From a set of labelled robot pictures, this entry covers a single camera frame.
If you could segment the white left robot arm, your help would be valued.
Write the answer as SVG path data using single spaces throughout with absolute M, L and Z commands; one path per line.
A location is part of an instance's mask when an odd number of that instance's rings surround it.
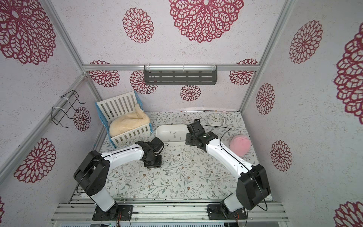
M 126 148 L 110 152 L 89 152 L 74 173 L 74 179 L 103 212 L 116 208 L 116 202 L 106 188 L 111 170 L 132 161 L 142 161 L 146 168 L 161 167 L 161 152 L 165 144 L 157 137 L 152 141 L 138 141 Z

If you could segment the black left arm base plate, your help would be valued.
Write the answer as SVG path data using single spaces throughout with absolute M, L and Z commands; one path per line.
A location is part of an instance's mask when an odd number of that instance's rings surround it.
M 97 205 L 92 217 L 93 221 L 127 221 L 131 220 L 133 205 L 118 205 L 115 203 L 108 211 L 103 211 Z

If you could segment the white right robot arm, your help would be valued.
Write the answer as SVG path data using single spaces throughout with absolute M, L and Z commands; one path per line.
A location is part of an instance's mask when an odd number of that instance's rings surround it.
M 253 165 L 232 152 L 216 134 L 206 132 L 199 119 L 187 125 L 185 144 L 202 149 L 216 158 L 237 180 L 236 190 L 220 202 L 221 212 L 227 216 L 239 209 L 253 210 L 270 195 L 265 168 Z

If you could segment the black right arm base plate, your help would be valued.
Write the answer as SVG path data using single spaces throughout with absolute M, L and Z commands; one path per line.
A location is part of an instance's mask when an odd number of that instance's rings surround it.
M 210 220 L 245 220 L 248 217 L 246 209 L 241 204 L 232 205 L 225 201 L 209 204 L 207 213 Z

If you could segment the white plastic storage box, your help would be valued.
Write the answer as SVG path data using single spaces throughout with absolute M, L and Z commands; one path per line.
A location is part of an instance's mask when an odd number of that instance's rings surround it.
M 185 124 L 162 125 L 156 129 L 156 137 L 170 146 L 185 145 L 187 133 L 189 131 Z

